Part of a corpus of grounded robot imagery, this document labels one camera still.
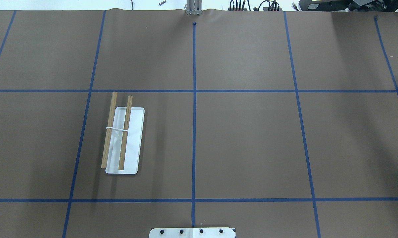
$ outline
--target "white floor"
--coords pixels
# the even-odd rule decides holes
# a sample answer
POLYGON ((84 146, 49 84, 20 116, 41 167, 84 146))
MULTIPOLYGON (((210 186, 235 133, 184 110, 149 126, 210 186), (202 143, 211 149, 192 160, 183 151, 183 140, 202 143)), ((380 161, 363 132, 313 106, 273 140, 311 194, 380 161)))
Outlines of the white floor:
MULTIPOLYGON (((167 0, 159 6, 163 0, 132 0, 134 10, 171 10, 184 9, 186 0, 167 0)), ((249 0, 250 8, 258 7, 261 0, 249 0)), ((299 0, 278 0, 283 11, 294 11, 291 3, 299 5, 299 0)), ((203 0, 202 9, 227 10, 229 0, 203 0)), ((108 10, 119 8, 131 10, 130 0, 0 0, 0 10, 108 10)))

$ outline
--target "white zip tie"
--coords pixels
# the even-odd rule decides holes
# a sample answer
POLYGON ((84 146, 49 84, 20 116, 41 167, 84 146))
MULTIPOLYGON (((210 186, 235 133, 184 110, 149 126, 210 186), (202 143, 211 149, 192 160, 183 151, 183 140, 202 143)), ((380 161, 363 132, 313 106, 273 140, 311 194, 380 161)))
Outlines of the white zip tie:
POLYGON ((128 132, 128 130, 124 130, 124 129, 120 129, 120 128, 113 128, 113 127, 106 127, 107 129, 112 129, 112 130, 116 130, 116 131, 126 131, 128 132))

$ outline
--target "horizontal blue line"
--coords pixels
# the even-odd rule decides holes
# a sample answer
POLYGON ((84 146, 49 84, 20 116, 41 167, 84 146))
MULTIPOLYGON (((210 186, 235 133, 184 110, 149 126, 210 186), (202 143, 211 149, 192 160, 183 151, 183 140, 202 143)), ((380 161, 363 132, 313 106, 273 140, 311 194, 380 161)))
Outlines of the horizontal blue line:
POLYGON ((196 202, 312 202, 311 198, 196 198, 196 202))
POLYGON ((69 199, 1 199, 0 202, 68 202, 69 199))
POLYGON ((315 198, 317 202, 398 201, 398 197, 337 197, 315 198))
MULTIPOLYGON (((72 202, 191 202, 190 198, 175 199, 72 199, 72 202)), ((312 202, 312 198, 197 198, 195 202, 312 202)), ((316 202, 398 201, 398 197, 328 197, 316 202)), ((0 199, 0 202, 69 202, 69 199, 0 199)))
MULTIPOLYGON (((183 89, 0 89, 0 92, 143 92, 143 93, 294 93, 295 90, 241 90, 241 89, 205 89, 205 90, 183 90, 183 89)), ((396 90, 298 90, 300 93, 397 93, 396 90)))
POLYGON ((72 202, 191 202, 191 199, 72 199, 72 202))

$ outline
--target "gray metal hinge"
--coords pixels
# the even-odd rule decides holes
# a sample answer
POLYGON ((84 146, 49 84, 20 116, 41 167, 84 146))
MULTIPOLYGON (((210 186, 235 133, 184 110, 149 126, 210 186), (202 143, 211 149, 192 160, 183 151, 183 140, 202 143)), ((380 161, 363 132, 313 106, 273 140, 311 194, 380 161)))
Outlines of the gray metal hinge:
POLYGON ((202 15, 202 0, 187 0, 187 15, 202 15))

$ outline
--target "wooden stick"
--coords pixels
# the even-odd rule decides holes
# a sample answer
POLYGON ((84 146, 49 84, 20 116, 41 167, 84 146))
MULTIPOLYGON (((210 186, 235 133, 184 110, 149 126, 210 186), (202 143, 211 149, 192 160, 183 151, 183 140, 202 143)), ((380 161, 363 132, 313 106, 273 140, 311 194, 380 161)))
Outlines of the wooden stick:
MULTIPOLYGON (((117 92, 112 92, 111 107, 109 109, 108 126, 112 127, 114 124, 115 108, 117 104, 117 92)), ((102 167, 106 168, 108 165, 109 146, 111 144, 112 129, 106 129, 105 146, 103 147, 102 167)))
MULTIPOLYGON (((124 120, 124 130, 128 130, 128 126, 130 125, 132 104, 133 104, 133 96, 128 96, 127 110, 125 112, 125 120, 124 120)), ((120 164, 119 164, 118 170, 124 170, 125 151, 127 149, 127 137, 128 137, 128 132, 123 131, 122 132, 121 153, 120 153, 120 164)))

